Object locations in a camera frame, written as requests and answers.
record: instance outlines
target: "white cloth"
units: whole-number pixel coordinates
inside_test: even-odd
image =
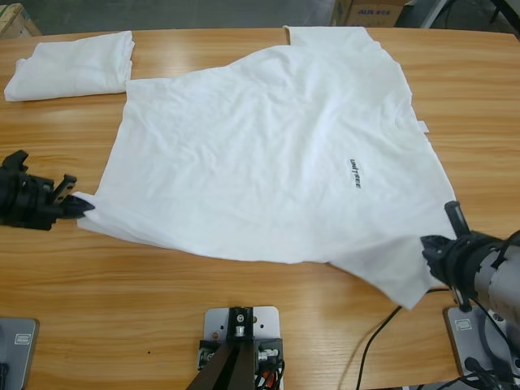
[[[133,46],[130,31],[38,43],[31,57],[16,62],[5,98],[16,102],[124,92]]]
[[[83,228],[236,260],[330,262],[412,307],[449,181],[400,66],[364,28],[174,79],[131,80]]]

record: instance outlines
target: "white t-shirt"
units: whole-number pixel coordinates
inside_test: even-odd
[[[131,80],[79,225],[235,260],[330,262],[413,306],[452,188],[401,67],[364,28],[291,29],[226,67]]]

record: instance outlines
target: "metal mounting plate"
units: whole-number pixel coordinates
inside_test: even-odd
[[[204,316],[204,336],[206,341],[226,340],[228,331],[229,308],[209,309]],[[257,321],[253,324],[253,336],[255,340],[279,339],[280,314],[274,306],[255,306],[253,315]]]

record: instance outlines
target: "folded white cloth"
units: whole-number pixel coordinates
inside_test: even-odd
[[[121,93],[130,80],[132,32],[117,32],[72,42],[39,43],[4,90],[6,100],[41,100]]]

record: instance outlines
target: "wood grain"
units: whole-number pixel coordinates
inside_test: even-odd
[[[520,221],[520,50],[513,36],[373,28],[398,61],[414,108],[471,227],[507,236]],[[0,87],[40,41],[0,41]],[[178,76],[286,44],[281,28],[134,32],[132,78]],[[95,192],[124,94],[42,102],[0,100],[0,156],[31,155],[34,175],[79,178]],[[41,322],[29,389],[184,388],[196,374],[202,318],[211,307],[274,305],[287,358],[286,388],[351,389],[366,335],[394,305],[378,290],[323,265],[201,258],[79,230],[0,228],[0,313]],[[425,297],[388,325],[369,353],[362,386],[457,376],[441,311]]]

